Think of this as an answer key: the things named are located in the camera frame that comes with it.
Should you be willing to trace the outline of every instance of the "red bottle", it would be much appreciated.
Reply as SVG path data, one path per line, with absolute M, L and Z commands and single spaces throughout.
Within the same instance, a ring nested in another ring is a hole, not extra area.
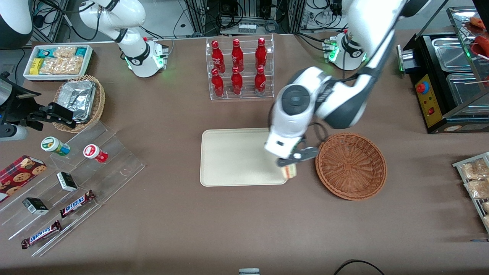
M 224 65 L 224 55 L 222 54 L 221 49 L 219 49 L 219 43 L 216 40 L 212 41 L 211 45 L 212 63 L 214 64 L 214 68 L 216 68 L 220 74 L 223 74 L 226 71 L 226 65 Z
M 258 69 L 260 66 L 264 68 L 267 66 L 267 49 L 265 48 L 265 38 L 258 38 L 258 47 L 255 52 L 255 67 Z
M 258 73 L 255 76 L 255 94 L 257 96 L 263 96 L 265 94 L 265 82 L 267 78 L 263 74 L 265 69 L 262 66 L 258 68 Z
M 211 78 L 212 89 L 214 90 L 214 93 L 216 94 L 217 97 L 223 97 L 224 82 L 222 81 L 222 78 L 219 75 L 219 72 L 217 71 L 216 68 L 212 68 L 211 73 L 212 73 L 212 78 Z
M 237 66 L 233 67 L 231 82 L 233 83 L 233 93 L 235 95 L 241 95 L 243 92 L 243 77 L 241 76 L 240 70 Z
M 233 51 L 231 52 L 233 58 L 233 66 L 237 66 L 240 71 L 245 69 L 245 59 L 243 57 L 243 50 L 240 47 L 240 40 L 233 39 Z

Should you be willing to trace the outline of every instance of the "brown woven basket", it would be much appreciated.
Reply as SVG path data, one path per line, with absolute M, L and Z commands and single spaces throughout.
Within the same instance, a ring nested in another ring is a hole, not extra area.
M 354 133 L 335 134 L 323 142 L 316 157 L 316 171 L 333 194 L 351 201 L 375 196 L 387 177 L 380 150 Z
M 105 104 L 104 87 L 102 87 L 100 82 L 95 77 L 93 77 L 91 75 L 84 75 L 84 76 L 80 76 L 77 78 L 73 78 L 73 79 L 68 80 L 68 82 L 82 81 L 82 80 L 90 80 L 90 81 L 93 81 L 97 85 L 97 90 L 95 91 L 95 98 L 93 99 L 93 106 L 92 106 L 92 110 L 90 113 L 90 120 L 85 124 L 76 124 L 75 129 L 72 129 L 72 128 L 64 125 L 64 124 L 53 123 L 54 127 L 56 127 L 56 129 L 58 129 L 60 131 L 70 132 L 70 133 L 74 133 L 74 134 L 79 133 L 84 128 L 88 127 L 89 125 L 97 123 L 97 121 L 102 116 L 102 112 L 104 111 L 104 104 Z M 59 87 L 58 92 L 54 95 L 54 102 L 58 101 L 58 96 L 60 95 L 61 87 Z

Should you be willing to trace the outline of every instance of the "clear acrylic display stand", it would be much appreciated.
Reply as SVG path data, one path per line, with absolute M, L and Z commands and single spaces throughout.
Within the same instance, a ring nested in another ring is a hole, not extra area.
M 102 122 L 84 129 L 66 144 L 70 146 L 70 153 L 64 157 L 51 154 L 50 159 L 46 161 L 48 169 L 40 175 L 45 178 L 38 183 L 28 183 L 25 187 L 30 188 L 21 189 L 8 198 L 8 201 L 4 202 L 6 205 L 0 210 L 1 230 L 10 236 L 9 240 L 18 242 L 19 249 L 23 239 L 35 235 L 56 220 L 60 220 L 63 230 L 29 247 L 26 251 L 32 256 L 46 253 L 145 167 L 117 139 L 115 132 Z M 88 144 L 96 144 L 107 152 L 109 155 L 107 161 L 99 163 L 85 158 L 83 149 Z M 56 177 L 60 171 L 68 172 L 73 176 L 78 186 L 76 191 L 68 192 L 61 189 Z M 62 220 L 59 210 L 89 190 L 93 191 L 96 198 Z M 41 199 L 49 212 L 44 216 L 31 214 L 22 204 L 22 200 L 27 197 Z
M 263 96 L 255 95 L 255 75 L 256 75 L 256 67 L 255 67 L 255 51 L 258 46 L 258 38 L 265 38 L 265 48 L 267 48 L 267 65 L 265 67 L 265 76 L 267 81 L 265 83 L 265 93 Z M 224 97 L 216 97 L 214 94 L 214 90 L 212 89 L 212 74 L 211 70 L 214 67 L 212 63 L 212 47 L 211 42 L 213 40 L 217 40 L 219 42 L 219 48 L 221 49 L 224 55 L 224 64 L 226 65 L 226 71 L 221 75 L 222 80 L 224 81 Z M 209 79 L 209 92 L 211 96 L 211 100 L 214 99 L 240 99 L 240 98 L 248 98 L 248 99 L 259 99 L 266 97 L 274 97 L 274 46 L 273 46 L 273 35 L 263 35 L 263 36 L 240 36 L 240 45 L 244 54 L 244 70 L 241 72 L 241 76 L 243 77 L 243 93 L 241 95 L 235 95 L 232 90 L 231 84 L 231 76 L 232 76 L 232 68 L 233 62 L 231 59 L 231 52 L 233 50 L 233 43 L 229 40 L 228 37 L 215 37 L 212 39 L 206 40 L 205 47 L 205 57 L 207 60 L 207 78 Z

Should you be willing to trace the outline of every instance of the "red cookie box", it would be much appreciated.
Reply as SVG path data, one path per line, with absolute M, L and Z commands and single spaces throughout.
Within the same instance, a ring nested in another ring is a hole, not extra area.
M 0 171 L 0 203 L 46 169 L 44 162 L 29 156 L 22 156 Z

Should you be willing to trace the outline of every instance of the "aluminum foil container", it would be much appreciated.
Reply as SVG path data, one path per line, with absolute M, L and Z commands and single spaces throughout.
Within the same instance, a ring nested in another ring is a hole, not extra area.
M 61 87 L 57 103 L 73 112 L 76 123 L 87 123 L 96 88 L 96 84 L 89 80 L 68 82 Z

